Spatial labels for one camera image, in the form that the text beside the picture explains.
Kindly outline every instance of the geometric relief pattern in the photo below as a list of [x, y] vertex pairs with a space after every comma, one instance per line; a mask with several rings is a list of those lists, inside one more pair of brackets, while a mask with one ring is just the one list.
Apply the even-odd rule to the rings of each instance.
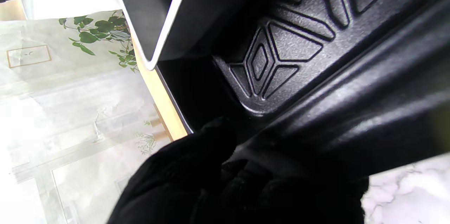
[[267, 11], [275, 17], [259, 22], [243, 61], [229, 69], [250, 102], [262, 104], [315, 57], [330, 56], [323, 48], [376, 1], [278, 0]]

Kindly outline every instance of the light wood surface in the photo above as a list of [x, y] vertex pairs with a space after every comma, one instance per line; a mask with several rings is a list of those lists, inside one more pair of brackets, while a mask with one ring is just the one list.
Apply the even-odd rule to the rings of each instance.
[[166, 131], [170, 134], [169, 138], [173, 140], [187, 136], [187, 132], [180, 117], [178, 116], [173, 103], [167, 94], [166, 88], [161, 82], [156, 70], [149, 71], [143, 65], [142, 55], [135, 49], [136, 62], [145, 84], [155, 101], [156, 110], [159, 117], [163, 120]]

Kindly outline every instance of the gloved hand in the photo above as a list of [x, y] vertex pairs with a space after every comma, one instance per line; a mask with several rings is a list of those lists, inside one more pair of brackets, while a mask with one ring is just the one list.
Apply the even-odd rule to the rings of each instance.
[[236, 147], [217, 119], [149, 157], [128, 182], [110, 224], [363, 223], [357, 184], [278, 178], [254, 162], [222, 164]]

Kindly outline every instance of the black glove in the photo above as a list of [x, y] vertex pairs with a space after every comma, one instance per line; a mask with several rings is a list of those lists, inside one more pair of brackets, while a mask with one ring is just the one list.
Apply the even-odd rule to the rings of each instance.
[[363, 223], [357, 184], [273, 177], [247, 160], [222, 164], [236, 147], [217, 119], [148, 158], [130, 179], [110, 224]]

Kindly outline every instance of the white marble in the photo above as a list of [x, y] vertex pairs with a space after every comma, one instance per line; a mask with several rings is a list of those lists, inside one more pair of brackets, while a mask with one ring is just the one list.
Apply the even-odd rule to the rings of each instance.
[[370, 177], [366, 224], [450, 224], [450, 153]]

